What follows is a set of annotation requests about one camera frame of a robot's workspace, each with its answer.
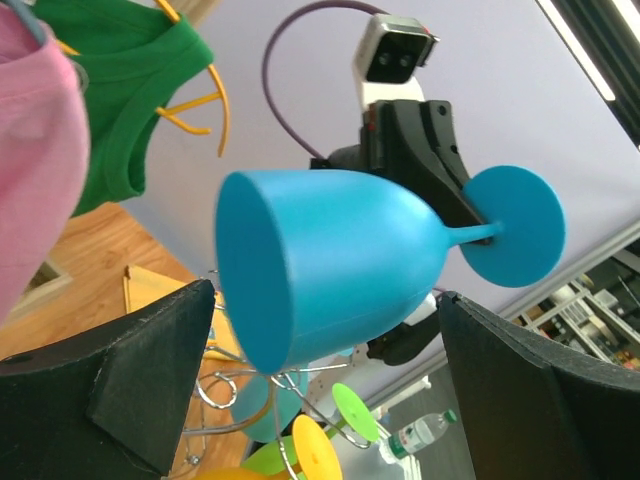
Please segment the yellow plastic wine glass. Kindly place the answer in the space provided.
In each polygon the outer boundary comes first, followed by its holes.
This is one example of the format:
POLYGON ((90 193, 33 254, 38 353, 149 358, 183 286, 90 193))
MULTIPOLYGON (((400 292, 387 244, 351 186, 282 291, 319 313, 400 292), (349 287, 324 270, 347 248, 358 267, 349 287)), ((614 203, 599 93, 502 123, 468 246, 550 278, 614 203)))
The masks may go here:
POLYGON ((244 467, 228 467, 205 472, 196 479, 206 480, 267 480, 297 479, 303 473, 306 479, 343 478, 343 472, 334 447, 322 428, 309 416, 300 415, 293 423, 293 447, 297 462, 292 471, 284 468, 276 474, 263 474, 244 467))

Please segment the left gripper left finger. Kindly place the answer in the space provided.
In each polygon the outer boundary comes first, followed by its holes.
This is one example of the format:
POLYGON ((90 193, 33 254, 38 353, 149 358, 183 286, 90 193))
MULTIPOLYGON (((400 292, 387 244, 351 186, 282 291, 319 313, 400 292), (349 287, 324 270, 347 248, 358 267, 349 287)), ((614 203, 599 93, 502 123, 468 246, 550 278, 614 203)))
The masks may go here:
POLYGON ((1 362, 4 479, 161 479, 172 468, 215 305, 142 310, 1 362))

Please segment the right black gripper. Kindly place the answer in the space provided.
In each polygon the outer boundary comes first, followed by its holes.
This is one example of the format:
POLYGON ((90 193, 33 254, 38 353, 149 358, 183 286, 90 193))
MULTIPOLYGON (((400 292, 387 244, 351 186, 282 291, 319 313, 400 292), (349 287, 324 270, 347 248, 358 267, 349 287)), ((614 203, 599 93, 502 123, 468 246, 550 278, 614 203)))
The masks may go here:
POLYGON ((448 227, 487 221, 463 193, 470 175, 461 159, 448 101, 378 101, 361 115, 359 142, 310 160, 386 178, 417 194, 448 227))

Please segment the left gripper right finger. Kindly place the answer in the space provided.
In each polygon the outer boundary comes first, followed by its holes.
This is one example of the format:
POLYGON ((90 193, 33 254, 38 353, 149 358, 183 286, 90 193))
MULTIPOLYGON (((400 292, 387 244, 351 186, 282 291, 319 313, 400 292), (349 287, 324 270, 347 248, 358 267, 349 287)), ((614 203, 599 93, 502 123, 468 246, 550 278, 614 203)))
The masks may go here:
POLYGON ((447 292, 439 324, 479 479, 636 479, 639 374, 447 292))

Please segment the blue wine glass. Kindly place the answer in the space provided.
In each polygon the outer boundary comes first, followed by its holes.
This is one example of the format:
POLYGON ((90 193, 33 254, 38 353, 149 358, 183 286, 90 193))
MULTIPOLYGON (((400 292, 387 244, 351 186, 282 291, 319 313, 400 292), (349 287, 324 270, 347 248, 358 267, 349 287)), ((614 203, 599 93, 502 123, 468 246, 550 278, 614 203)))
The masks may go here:
POLYGON ((502 287, 558 263, 566 219, 536 173, 495 166, 463 189, 483 223, 449 227, 419 196, 348 170, 237 171, 215 213, 225 307, 249 363, 273 375, 369 341, 436 285, 448 251, 502 287))
MULTIPOLYGON (((286 379, 281 384, 290 386, 286 379)), ((276 386, 263 376, 254 376, 238 393, 236 402, 231 407, 231 415, 235 423, 243 422, 253 417, 265 405, 268 397, 268 387, 275 387, 275 406, 277 407, 280 427, 284 429, 302 408, 303 400, 293 391, 276 386)), ((276 428, 273 408, 254 424, 243 429, 251 440, 269 443, 276 439, 276 428)))

